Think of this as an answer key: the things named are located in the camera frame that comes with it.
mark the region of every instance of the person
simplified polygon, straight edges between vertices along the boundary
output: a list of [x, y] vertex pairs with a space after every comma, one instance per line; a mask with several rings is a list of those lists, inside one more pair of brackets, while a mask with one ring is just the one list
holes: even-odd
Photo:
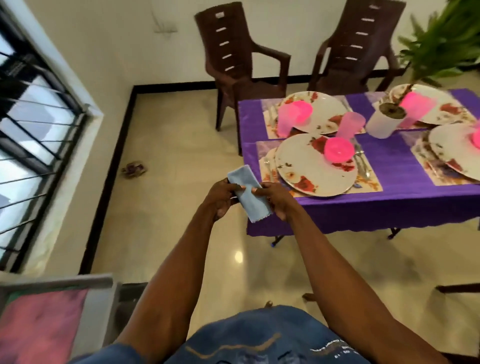
[[284, 187], [262, 187], [252, 193], [292, 227], [328, 327], [300, 309], [274, 306], [208, 324], [186, 340], [213, 225], [245, 189], [225, 179], [200, 204], [115, 343], [76, 364], [448, 363], [395, 320]]

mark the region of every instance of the window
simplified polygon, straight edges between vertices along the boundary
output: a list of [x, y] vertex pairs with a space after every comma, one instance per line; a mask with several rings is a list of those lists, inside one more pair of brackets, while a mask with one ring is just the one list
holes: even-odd
[[85, 119], [0, 8], [0, 270], [21, 269]]

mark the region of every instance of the wall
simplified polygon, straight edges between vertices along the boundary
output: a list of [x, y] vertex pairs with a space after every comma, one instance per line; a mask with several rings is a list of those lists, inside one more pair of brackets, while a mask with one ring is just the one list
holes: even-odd
[[80, 99], [94, 105], [25, 267], [27, 275], [76, 275], [132, 84], [91, 15], [96, 0], [25, 0], [36, 20], [23, 1], [3, 1]]
[[[205, 81], [204, 49], [193, 16], [226, 0], [97, 0], [92, 11], [101, 20], [135, 85]], [[292, 55], [290, 74], [309, 74], [320, 44], [336, 28], [346, 0], [243, 0], [250, 33], [259, 44]], [[410, 14], [422, 24], [445, 0], [407, 0], [394, 35], [411, 34]], [[173, 22], [171, 35], [155, 34], [159, 22]], [[381, 61], [377, 68], [385, 68]], [[278, 62], [254, 55], [254, 76], [278, 75]]]

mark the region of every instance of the shirt sleeve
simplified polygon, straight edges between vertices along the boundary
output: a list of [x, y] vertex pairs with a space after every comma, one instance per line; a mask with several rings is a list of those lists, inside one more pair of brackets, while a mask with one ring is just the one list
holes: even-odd
[[95, 354], [74, 358], [68, 364], [146, 364], [146, 360], [131, 346], [112, 344]]

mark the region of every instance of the chair seat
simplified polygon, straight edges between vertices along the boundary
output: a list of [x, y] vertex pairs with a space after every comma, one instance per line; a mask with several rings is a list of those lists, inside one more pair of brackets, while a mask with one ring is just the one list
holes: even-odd
[[278, 86], [251, 80], [235, 84], [235, 94], [238, 101], [285, 97], [285, 92]]
[[327, 95], [348, 95], [348, 94], [361, 94], [368, 92], [368, 87], [362, 84], [354, 74], [341, 71], [341, 70], [329, 70], [326, 76], [320, 77], [315, 85], [315, 90], [323, 92]]

